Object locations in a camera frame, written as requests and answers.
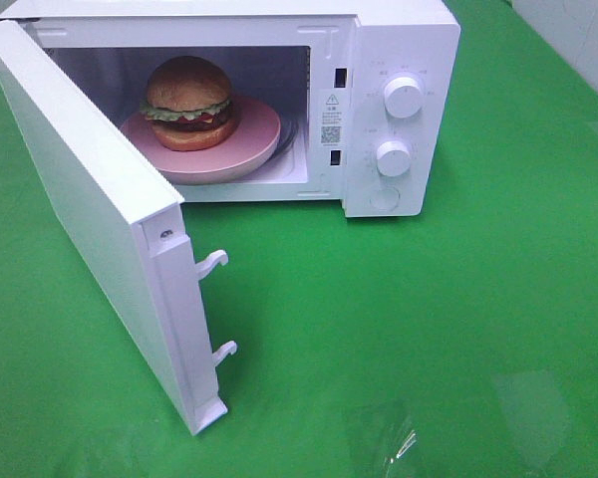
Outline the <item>white microwave oven body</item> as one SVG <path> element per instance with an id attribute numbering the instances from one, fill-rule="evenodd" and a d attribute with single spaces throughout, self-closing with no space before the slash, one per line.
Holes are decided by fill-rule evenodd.
<path id="1" fill-rule="evenodd" d="M 460 35 L 440 1 L 18 1 L 3 20 L 25 29 L 120 132 L 150 73 L 179 55 L 212 61 L 237 92 L 297 120 L 294 168 L 284 177 L 181 185 L 149 162 L 181 205 L 338 200 L 349 217 L 422 208 Z M 425 87 L 423 107 L 407 119 L 384 106 L 384 86 L 400 73 Z M 391 140 L 412 157 L 398 177 L 376 163 Z M 389 212 L 370 204 L 386 187 L 401 195 Z"/>

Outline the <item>round white door release button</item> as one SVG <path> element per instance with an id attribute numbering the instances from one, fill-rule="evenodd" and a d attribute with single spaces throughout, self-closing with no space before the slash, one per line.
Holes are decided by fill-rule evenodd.
<path id="1" fill-rule="evenodd" d="M 394 187 L 374 190 L 370 194 L 370 204 L 377 210 L 389 212 L 394 210 L 400 202 L 400 191 Z"/>

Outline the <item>white microwave door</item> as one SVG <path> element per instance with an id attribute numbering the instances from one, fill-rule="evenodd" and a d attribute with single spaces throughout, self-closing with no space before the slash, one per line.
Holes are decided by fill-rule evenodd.
<path id="1" fill-rule="evenodd" d="M 227 408 L 181 195 L 18 23 L 0 21 L 0 85 L 53 210 L 187 428 Z"/>

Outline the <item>lower white microwave knob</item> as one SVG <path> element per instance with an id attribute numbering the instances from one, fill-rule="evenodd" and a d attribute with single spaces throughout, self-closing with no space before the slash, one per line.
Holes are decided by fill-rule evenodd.
<path id="1" fill-rule="evenodd" d="M 401 141 L 386 141 L 377 148 L 376 163 L 383 176 L 401 176 L 407 173 L 411 167 L 410 149 Z"/>

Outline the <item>glass microwave turntable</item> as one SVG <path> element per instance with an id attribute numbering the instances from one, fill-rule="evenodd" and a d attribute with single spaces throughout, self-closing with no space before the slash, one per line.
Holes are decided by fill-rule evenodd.
<path id="1" fill-rule="evenodd" d="M 280 117 L 280 136 L 272 155 L 252 173 L 257 180 L 276 179 L 288 175 L 294 168 L 293 144 L 298 132 L 294 118 Z"/>

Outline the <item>upper white microwave knob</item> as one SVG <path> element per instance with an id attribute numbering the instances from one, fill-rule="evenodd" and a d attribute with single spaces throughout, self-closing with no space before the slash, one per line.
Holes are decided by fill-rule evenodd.
<path id="1" fill-rule="evenodd" d="M 391 117 L 407 119 L 423 107 L 424 83 L 412 73 L 400 73 L 385 84 L 383 96 L 385 109 Z"/>

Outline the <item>white microwave knob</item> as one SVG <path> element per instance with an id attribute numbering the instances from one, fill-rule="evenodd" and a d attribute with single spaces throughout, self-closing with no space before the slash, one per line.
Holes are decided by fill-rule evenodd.
<path id="1" fill-rule="evenodd" d="M 411 167 L 410 149 L 401 141 L 386 141 L 377 148 L 376 163 L 383 176 L 401 176 L 407 173 Z"/>
<path id="2" fill-rule="evenodd" d="M 400 73 L 385 84 L 383 96 L 385 109 L 391 117 L 407 119 L 423 107 L 424 83 L 412 73 Z"/>

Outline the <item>toy hamburger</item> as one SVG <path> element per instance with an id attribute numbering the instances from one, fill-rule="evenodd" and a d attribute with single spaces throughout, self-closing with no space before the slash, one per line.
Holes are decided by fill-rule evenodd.
<path id="1" fill-rule="evenodd" d="M 171 58 L 152 72 L 140 112 L 158 142 L 174 151 L 214 147 L 238 125 L 230 80 L 195 56 Z"/>

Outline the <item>pink round plate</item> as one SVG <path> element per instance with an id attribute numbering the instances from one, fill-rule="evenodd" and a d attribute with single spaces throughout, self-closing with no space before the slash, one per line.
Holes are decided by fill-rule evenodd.
<path id="1" fill-rule="evenodd" d="M 252 97 L 234 100 L 238 125 L 230 137 L 211 148 L 174 151 L 159 143 L 141 114 L 131 115 L 122 133 L 170 182 L 201 185 L 230 182 L 264 164 L 275 151 L 281 132 L 278 113 Z"/>

